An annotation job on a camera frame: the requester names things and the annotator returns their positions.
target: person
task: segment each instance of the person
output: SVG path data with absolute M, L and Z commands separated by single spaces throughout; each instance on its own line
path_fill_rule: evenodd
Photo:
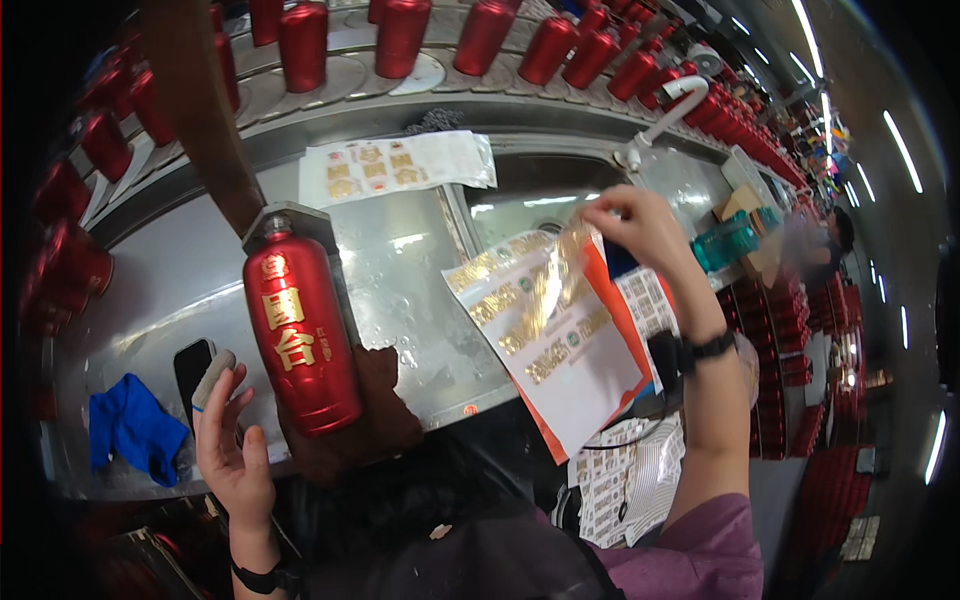
M 665 199 L 629 185 L 607 189 L 582 211 L 603 235 L 663 275 L 680 330 L 691 344 L 723 336 L 727 324 L 684 229 Z M 233 400 L 246 374 L 217 380 L 194 411 L 197 462 L 229 514 L 236 567 L 267 574 L 280 556 L 271 528 L 276 492 L 263 432 L 237 416 L 253 398 Z M 733 346 L 697 361 L 684 383 L 686 455 L 676 496 L 656 545 L 599 549 L 553 527 L 526 501 L 463 523 L 440 539 L 411 540 L 383 556 L 307 567 L 304 597 L 323 598 L 759 598 L 763 569 L 749 500 L 749 400 Z M 264 597 L 233 574 L 237 600 Z M 286 598 L 282 589 L 268 597 Z
M 798 271 L 807 293 L 823 287 L 840 270 L 840 261 L 853 250 L 853 221 L 835 206 L 827 216 L 827 226 L 814 227 L 799 237 Z

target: white faucet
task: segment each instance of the white faucet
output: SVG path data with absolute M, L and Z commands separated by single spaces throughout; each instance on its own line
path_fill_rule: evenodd
M 639 172 L 642 166 L 651 160 L 653 157 L 653 142 L 658 135 L 665 132 L 678 119 L 703 102 L 704 98 L 707 97 L 709 85 L 706 79 L 689 75 L 663 84 L 663 91 L 672 100 L 676 100 L 688 92 L 690 95 L 673 107 L 670 112 L 664 114 L 657 123 L 654 123 L 653 127 L 645 132 L 637 132 L 634 139 L 627 142 L 623 149 L 613 153 L 616 161 L 631 173 Z

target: blue rag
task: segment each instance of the blue rag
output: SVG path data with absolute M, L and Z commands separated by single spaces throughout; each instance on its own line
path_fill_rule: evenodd
M 90 397 L 90 472 L 105 467 L 116 451 L 172 488 L 177 485 L 174 454 L 186 433 L 186 425 L 160 410 L 147 386 L 129 372 L 107 392 Z

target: black wristwatch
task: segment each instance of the black wristwatch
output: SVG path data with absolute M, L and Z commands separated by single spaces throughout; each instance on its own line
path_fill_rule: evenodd
M 701 346 L 694 346 L 685 337 L 674 337 L 670 330 L 661 331 L 647 339 L 650 357 L 654 360 L 663 391 L 667 394 L 677 385 L 678 374 L 694 372 L 698 360 L 720 356 L 732 345 L 732 329 L 727 329 Z
M 266 595 L 280 588 L 286 590 L 290 600 L 294 600 L 300 594 L 303 584 L 303 566 L 300 563 L 292 563 L 281 558 L 269 573 L 261 575 L 237 566 L 231 555 L 230 567 L 240 583 L 250 591 Z

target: sleeve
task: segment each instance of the sleeve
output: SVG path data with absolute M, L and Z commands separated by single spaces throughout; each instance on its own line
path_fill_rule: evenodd
M 627 598 L 760 598 L 763 592 L 750 500 L 739 493 L 704 502 L 652 548 L 596 553 Z

